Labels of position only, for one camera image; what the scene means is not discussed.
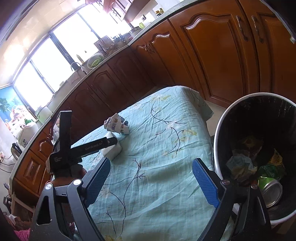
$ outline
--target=drawer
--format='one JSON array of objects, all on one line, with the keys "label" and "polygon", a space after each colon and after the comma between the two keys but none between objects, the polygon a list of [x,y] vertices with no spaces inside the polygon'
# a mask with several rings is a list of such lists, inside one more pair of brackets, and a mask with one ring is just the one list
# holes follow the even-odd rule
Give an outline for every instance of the drawer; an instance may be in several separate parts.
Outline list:
[{"label": "drawer", "polygon": [[38,193],[44,171],[45,162],[29,150],[17,170],[16,178],[28,189]]},{"label": "drawer", "polygon": [[53,145],[51,140],[48,139],[48,135],[41,131],[32,144],[30,150],[45,162],[52,153],[52,148]]}]

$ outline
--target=blue tablecloth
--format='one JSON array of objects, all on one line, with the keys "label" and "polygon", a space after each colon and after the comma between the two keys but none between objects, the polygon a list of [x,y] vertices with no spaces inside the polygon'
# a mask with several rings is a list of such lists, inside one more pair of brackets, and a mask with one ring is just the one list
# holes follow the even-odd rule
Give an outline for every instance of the blue tablecloth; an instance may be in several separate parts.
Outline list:
[{"label": "blue tablecloth", "polygon": [[[206,127],[212,114],[198,92],[183,86],[162,89],[119,113],[130,134],[115,134],[122,151],[89,207],[107,241],[198,239],[214,207],[193,176],[192,161],[199,157],[213,170]],[[101,126],[73,146],[106,132]],[[84,157],[84,168],[93,169],[101,158],[101,151]],[[222,240],[232,228],[230,220]]]}]

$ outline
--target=tiled wall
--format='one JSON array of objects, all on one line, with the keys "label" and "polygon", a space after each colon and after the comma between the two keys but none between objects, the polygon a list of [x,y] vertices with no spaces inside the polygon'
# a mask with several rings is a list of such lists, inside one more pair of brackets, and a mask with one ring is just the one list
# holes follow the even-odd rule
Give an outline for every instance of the tiled wall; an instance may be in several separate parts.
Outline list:
[{"label": "tiled wall", "polygon": [[13,76],[47,32],[85,1],[39,0],[0,48],[0,86]]}]

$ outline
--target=green can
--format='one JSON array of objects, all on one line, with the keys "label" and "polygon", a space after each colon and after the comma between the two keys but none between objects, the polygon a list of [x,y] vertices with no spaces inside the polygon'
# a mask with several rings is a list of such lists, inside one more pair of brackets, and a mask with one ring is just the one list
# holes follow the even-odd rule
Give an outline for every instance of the green can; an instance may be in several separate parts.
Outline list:
[{"label": "green can", "polygon": [[259,177],[258,187],[267,208],[276,205],[283,194],[283,186],[278,180],[271,177]]}]

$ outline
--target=bottle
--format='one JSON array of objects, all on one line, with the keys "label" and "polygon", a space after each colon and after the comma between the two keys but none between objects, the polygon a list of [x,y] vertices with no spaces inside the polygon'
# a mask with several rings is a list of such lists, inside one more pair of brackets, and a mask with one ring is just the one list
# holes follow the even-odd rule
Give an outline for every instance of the bottle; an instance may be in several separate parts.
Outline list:
[{"label": "bottle", "polygon": [[156,13],[156,16],[158,16],[158,17],[161,15],[160,11],[158,11],[158,10],[155,13]]},{"label": "bottle", "polygon": [[84,64],[85,62],[83,61],[83,59],[78,55],[76,54],[76,57],[79,59],[79,61],[81,62],[81,64]]}]

